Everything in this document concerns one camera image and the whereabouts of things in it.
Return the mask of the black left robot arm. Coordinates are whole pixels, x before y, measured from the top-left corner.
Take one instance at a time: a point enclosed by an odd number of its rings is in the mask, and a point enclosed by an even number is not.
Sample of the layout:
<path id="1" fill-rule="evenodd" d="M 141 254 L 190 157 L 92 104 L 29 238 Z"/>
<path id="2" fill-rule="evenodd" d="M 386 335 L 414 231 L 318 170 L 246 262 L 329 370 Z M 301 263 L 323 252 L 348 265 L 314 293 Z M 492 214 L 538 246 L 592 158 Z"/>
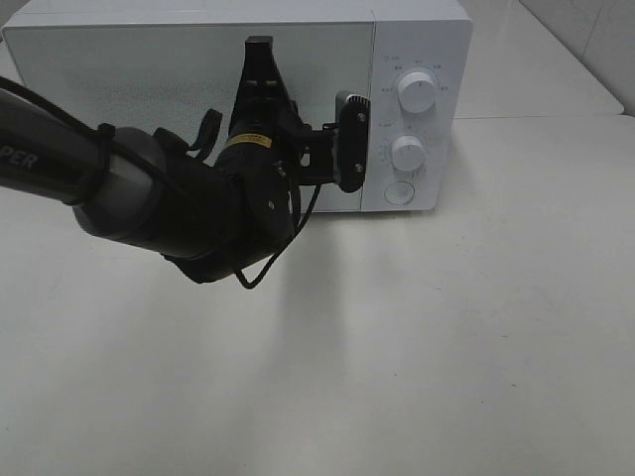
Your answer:
<path id="1" fill-rule="evenodd" d="M 337 123 L 299 116 L 269 37 L 245 43 L 228 136 L 209 110 L 185 142 L 103 123 L 89 127 L 40 94 L 1 82 L 1 183 L 70 207 L 86 233 L 156 252 L 198 284 L 270 269 L 313 211 L 305 184 L 335 181 Z"/>

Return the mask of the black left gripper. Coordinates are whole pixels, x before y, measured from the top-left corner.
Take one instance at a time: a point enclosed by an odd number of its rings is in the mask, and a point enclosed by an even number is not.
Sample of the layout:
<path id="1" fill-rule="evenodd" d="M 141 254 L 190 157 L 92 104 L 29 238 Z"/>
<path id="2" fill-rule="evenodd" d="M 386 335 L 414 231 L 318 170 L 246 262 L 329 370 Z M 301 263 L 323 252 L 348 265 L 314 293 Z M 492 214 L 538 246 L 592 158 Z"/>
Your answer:
<path id="1" fill-rule="evenodd" d="M 335 143 L 339 123 L 312 128 L 293 105 L 273 55 L 273 38 L 251 36 L 230 124 L 227 150 L 255 147 L 300 185 L 337 183 Z"/>

